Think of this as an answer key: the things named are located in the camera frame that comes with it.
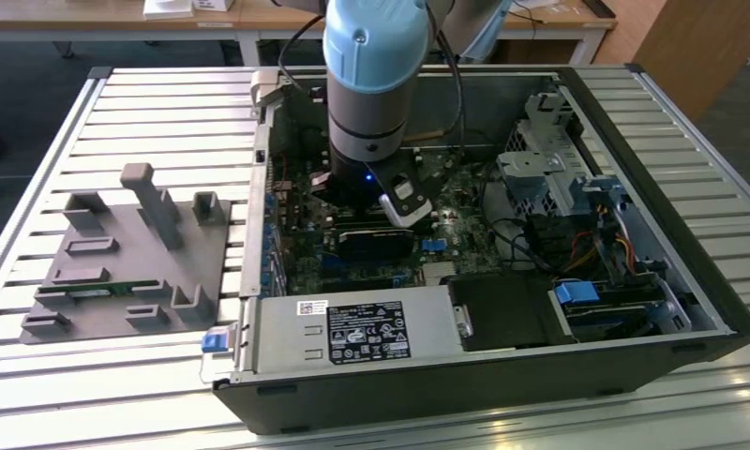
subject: sticker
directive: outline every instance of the sticker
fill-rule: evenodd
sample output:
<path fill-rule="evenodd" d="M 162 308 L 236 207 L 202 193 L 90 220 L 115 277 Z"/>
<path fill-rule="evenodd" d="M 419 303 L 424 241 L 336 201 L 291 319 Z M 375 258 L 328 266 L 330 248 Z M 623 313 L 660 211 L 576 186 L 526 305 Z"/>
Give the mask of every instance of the sticker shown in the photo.
<path fill-rule="evenodd" d="M 198 22 L 199 28 L 232 28 L 232 24 L 227 22 Z"/>
<path fill-rule="evenodd" d="M 402 302 L 327 307 L 327 340 L 335 365 L 410 358 Z"/>
<path fill-rule="evenodd" d="M 111 291 L 107 289 L 94 289 L 91 291 L 71 291 L 67 292 L 70 297 L 72 298 L 83 298 L 83 297 L 110 297 Z"/>
<path fill-rule="evenodd" d="M 327 300 L 307 300 L 296 302 L 296 315 L 312 316 L 314 314 L 324 314 L 327 309 Z"/>

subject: wooden cabinet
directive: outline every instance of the wooden cabinet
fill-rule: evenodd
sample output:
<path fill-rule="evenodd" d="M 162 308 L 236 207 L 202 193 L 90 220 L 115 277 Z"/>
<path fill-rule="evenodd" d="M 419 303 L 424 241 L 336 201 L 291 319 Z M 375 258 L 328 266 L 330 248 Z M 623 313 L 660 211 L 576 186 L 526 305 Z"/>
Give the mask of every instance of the wooden cabinet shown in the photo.
<path fill-rule="evenodd" d="M 616 13 L 595 63 L 638 63 L 694 121 L 750 56 L 750 0 L 603 0 Z"/>

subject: green circuit board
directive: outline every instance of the green circuit board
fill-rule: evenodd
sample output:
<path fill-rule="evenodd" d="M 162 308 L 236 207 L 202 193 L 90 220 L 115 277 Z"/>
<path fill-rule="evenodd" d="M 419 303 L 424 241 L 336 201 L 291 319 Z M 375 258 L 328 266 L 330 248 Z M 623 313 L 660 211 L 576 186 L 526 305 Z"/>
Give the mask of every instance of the green circuit board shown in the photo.
<path fill-rule="evenodd" d="M 439 170 L 450 157 L 447 151 L 438 149 L 420 151 L 418 155 L 422 156 L 422 176 Z M 435 270 L 440 267 L 448 276 L 498 270 L 500 257 L 494 236 L 482 223 L 476 190 L 472 189 L 480 180 L 478 165 L 463 165 L 455 171 L 435 198 L 434 212 L 418 227 L 420 231 L 414 233 L 410 254 L 398 260 L 355 263 L 343 261 L 336 254 L 340 234 L 390 230 L 391 225 L 382 211 L 372 207 L 367 217 L 380 215 L 382 220 L 363 221 L 359 228 L 344 226 L 338 229 L 331 226 L 326 222 L 327 217 L 352 222 L 355 214 L 350 209 L 338 208 L 306 195 L 310 178 L 302 173 L 314 170 L 311 162 L 306 162 L 304 169 L 304 172 L 287 174 L 280 180 L 286 184 L 274 184 L 288 294 L 424 286 L 436 283 L 424 274 L 431 267 Z"/>

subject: power supply label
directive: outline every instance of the power supply label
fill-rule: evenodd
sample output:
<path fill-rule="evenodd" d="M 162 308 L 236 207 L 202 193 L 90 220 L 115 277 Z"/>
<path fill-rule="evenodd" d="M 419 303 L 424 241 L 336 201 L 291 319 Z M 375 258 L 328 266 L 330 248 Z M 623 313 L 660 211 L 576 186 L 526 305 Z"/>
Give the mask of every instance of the power supply label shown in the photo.
<path fill-rule="evenodd" d="M 411 357 L 402 302 L 327 307 L 327 340 L 335 365 Z"/>

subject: yellow wire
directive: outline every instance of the yellow wire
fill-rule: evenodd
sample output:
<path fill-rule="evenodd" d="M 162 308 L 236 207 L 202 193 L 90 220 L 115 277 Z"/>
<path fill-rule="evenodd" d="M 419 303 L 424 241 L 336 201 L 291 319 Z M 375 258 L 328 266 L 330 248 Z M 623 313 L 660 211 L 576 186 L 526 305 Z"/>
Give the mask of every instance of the yellow wire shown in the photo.
<path fill-rule="evenodd" d="M 630 244 L 624 239 L 620 238 L 616 238 L 615 241 L 619 242 L 624 247 L 624 264 L 627 264 L 627 270 L 632 272 L 634 269 L 632 269 L 632 261 L 630 260 L 631 258 Z"/>
<path fill-rule="evenodd" d="M 591 259 L 591 257 L 595 255 L 596 252 L 598 252 L 598 251 L 596 251 L 595 248 L 592 248 L 591 250 L 588 250 L 588 252 L 587 252 L 583 256 L 580 256 L 579 259 L 578 259 L 575 262 L 572 262 L 572 263 L 568 265 L 568 267 L 567 267 L 566 269 L 563 269 L 563 273 L 568 272 L 568 271 L 572 270 L 575 267 L 578 267 L 579 265 L 582 265 L 583 263 L 586 263 L 586 262 Z"/>

